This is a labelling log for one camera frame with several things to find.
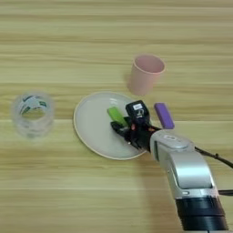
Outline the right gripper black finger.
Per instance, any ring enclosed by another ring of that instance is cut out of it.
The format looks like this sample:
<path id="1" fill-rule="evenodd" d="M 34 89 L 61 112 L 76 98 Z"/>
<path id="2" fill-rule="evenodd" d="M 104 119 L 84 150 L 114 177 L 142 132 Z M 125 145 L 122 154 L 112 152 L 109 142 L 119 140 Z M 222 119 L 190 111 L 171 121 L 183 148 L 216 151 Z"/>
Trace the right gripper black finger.
<path id="1" fill-rule="evenodd" d="M 123 126 L 121 123 L 117 121 L 111 122 L 110 125 L 113 128 L 113 130 L 121 137 L 126 137 L 128 135 L 129 129 L 127 126 Z"/>

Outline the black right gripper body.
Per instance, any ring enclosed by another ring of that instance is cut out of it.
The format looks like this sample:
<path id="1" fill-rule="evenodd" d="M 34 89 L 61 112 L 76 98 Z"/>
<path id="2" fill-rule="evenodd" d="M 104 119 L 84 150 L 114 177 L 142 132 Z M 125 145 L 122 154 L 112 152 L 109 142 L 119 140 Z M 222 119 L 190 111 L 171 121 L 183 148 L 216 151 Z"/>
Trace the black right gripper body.
<path id="1" fill-rule="evenodd" d="M 136 149 L 150 150 L 150 138 L 152 135 L 159 131 L 159 127 L 154 127 L 150 124 L 136 124 L 133 123 L 124 135 L 124 139 L 131 146 Z"/>

